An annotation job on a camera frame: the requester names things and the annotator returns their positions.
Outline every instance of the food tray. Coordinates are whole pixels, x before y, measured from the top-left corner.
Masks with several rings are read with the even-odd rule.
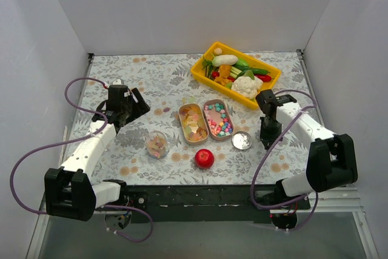
[[[271,89],[277,80],[280,77],[281,71],[275,67],[272,67],[260,60],[257,60],[255,58],[252,58],[251,56],[245,55],[244,53],[241,53],[233,48],[228,47],[227,45],[221,44],[220,42],[215,42],[203,55],[206,60],[212,60],[213,59],[213,51],[215,48],[221,48],[222,54],[223,55],[235,55],[238,58],[241,58],[245,60],[249,66],[254,67],[254,68],[261,68],[261,69],[266,69],[270,73],[268,74],[271,76],[272,80],[270,82],[264,82],[261,90],[265,89]],[[211,79],[208,79],[205,77],[205,70],[202,68],[202,62],[203,62],[203,57],[198,60],[197,63],[192,67],[191,73],[195,79],[197,79],[200,83],[203,83],[212,89],[215,89],[222,94],[225,94],[226,96],[233,98],[234,100],[238,101],[239,103],[249,107],[250,109],[258,109],[259,105],[257,104],[256,101],[249,100],[248,98],[242,96],[241,94],[234,92],[217,82],[212,81]]]
[[[205,115],[205,106],[209,106],[211,104],[215,104],[215,103],[219,103],[219,104],[222,104],[225,108],[225,114],[226,114],[226,118],[229,119],[229,123],[230,125],[232,126],[232,128],[234,129],[234,126],[233,126],[233,122],[232,120],[230,119],[230,115],[229,115],[229,112],[227,110],[227,107],[226,107],[226,104],[220,100],[220,99],[213,99],[213,100],[209,100],[209,101],[206,101],[203,108],[202,108],[202,112],[203,112],[203,115],[204,115],[204,118],[205,118],[205,121],[206,121],[206,124],[207,124],[207,129],[209,130],[209,135],[212,137],[212,139],[216,140],[216,141],[224,141],[226,139],[229,139],[235,131],[232,132],[231,135],[229,136],[216,136],[212,133],[211,129],[210,129],[210,125],[209,123],[207,122],[206,120],[206,115]],[[217,123],[219,124],[221,121],[222,121],[222,118],[219,116],[219,113],[215,111],[215,109],[212,109],[210,112],[210,116],[212,117],[212,119]]]
[[[204,138],[201,138],[198,141],[193,141],[189,137],[189,134],[187,134],[187,132],[185,131],[185,127],[188,126],[188,125],[186,125],[185,119],[187,119],[189,116],[191,116],[191,114],[189,112],[186,112],[186,110],[188,110],[188,109],[195,109],[196,114],[198,113],[197,125],[189,126],[193,133],[202,132],[202,136]],[[204,142],[207,141],[207,139],[209,138],[209,130],[207,129],[206,121],[205,121],[205,119],[204,119],[204,117],[202,115],[202,110],[201,110],[199,105],[197,105],[195,103],[185,104],[185,105],[183,105],[183,106],[181,106],[179,108],[178,115],[179,115],[179,120],[181,121],[181,126],[182,126],[182,130],[183,130],[183,136],[184,136],[184,139],[185,139],[187,144],[189,144],[189,145],[199,145],[199,144],[203,144]]]

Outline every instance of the small glass cup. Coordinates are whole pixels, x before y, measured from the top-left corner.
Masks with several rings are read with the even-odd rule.
[[[166,136],[162,132],[158,130],[150,132],[145,141],[145,148],[152,158],[163,159],[167,156],[169,144]]]

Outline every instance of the white radish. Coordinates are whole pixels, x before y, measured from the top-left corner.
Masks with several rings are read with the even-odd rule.
[[[219,67],[221,65],[234,65],[238,61],[238,58],[235,55],[221,55],[214,57],[212,63],[214,67]]]
[[[213,54],[216,55],[216,56],[221,55],[222,54],[221,48],[215,48],[214,51],[213,51]]]

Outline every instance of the plastic vegetable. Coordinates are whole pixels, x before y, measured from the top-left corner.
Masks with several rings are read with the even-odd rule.
[[[238,58],[235,55],[221,55],[213,58],[212,64],[214,67],[219,67],[221,65],[234,65],[238,61]]]
[[[216,79],[216,77],[219,77],[219,73],[217,71],[214,71],[212,73],[212,77],[213,77],[213,79]]]
[[[222,54],[221,48],[215,48],[214,51],[213,51],[213,54],[216,55],[216,56],[221,55]]]
[[[215,68],[214,68],[211,61],[208,61],[204,58],[204,60],[202,62],[202,69],[205,69],[205,76],[207,78],[210,78],[210,76],[212,75],[212,72],[214,71]]]
[[[242,66],[239,64],[235,64],[234,67],[240,71],[251,70],[253,74],[267,75],[269,73],[266,69],[251,68],[249,66]]]
[[[239,78],[240,76],[243,76],[246,73],[246,71],[251,71],[254,75],[265,75],[263,74],[263,72],[268,72],[267,70],[263,70],[263,69],[249,69],[249,70],[241,71],[241,73],[237,75],[237,78]]]
[[[231,80],[227,78],[223,78],[221,76],[214,78],[214,81],[216,81],[217,83],[220,83],[222,86],[225,86],[226,84],[231,82]]]
[[[221,65],[219,67],[219,75],[223,78],[228,78],[230,76],[230,70],[232,69],[232,66],[230,65]]]
[[[271,76],[269,75],[255,74],[255,76],[259,78],[262,82],[270,82],[272,80]]]
[[[249,67],[247,61],[245,61],[245,60],[243,60],[243,59],[240,59],[240,58],[238,58],[238,61],[237,61],[237,63],[236,63],[235,65],[237,65],[237,66]]]
[[[245,96],[248,99],[252,99],[257,95],[255,76],[252,71],[250,73],[247,72],[247,75],[251,74],[252,76],[241,76],[237,78],[232,84],[233,91]]]
[[[260,90],[261,86],[263,86],[263,81],[255,76],[255,82],[256,82],[256,90]]]
[[[250,79],[255,80],[256,90],[260,90],[261,86],[263,86],[263,82],[257,78],[251,70],[245,72],[244,76],[248,76]]]

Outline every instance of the floral tablecloth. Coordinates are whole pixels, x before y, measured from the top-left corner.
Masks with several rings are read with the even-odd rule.
[[[296,53],[259,53],[249,55],[282,70],[274,92],[281,89],[299,89],[309,92],[303,68]],[[108,145],[93,172],[92,184],[104,179],[125,180],[127,184],[250,184],[256,167],[265,150],[259,142],[260,110],[250,110],[240,103],[200,84],[190,74],[190,68],[200,54],[96,56],[89,76],[112,82],[117,78],[129,87],[137,87],[151,111],[120,130]],[[311,102],[303,95],[293,94],[301,106]],[[89,81],[81,106],[96,109],[107,97],[107,91],[94,81]],[[185,143],[178,119],[178,109],[185,103],[202,106],[207,100],[222,99],[228,107],[235,130],[245,130],[252,136],[249,150],[235,149],[230,139],[202,145]],[[318,120],[316,111],[311,112]],[[87,134],[91,115],[79,112],[70,138]],[[153,130],[164,132],[170,152],[162,160],[148,156],[145,138]],[[69,146],[67,155],[75,150]],[[211,150],[215,163],[209,170],[201,170],[193,163],[195,153],[202,148]],[[274,183],[279,179],[305,170],[307,149],[288,133],[269,156],[258,176],[258,183]]]

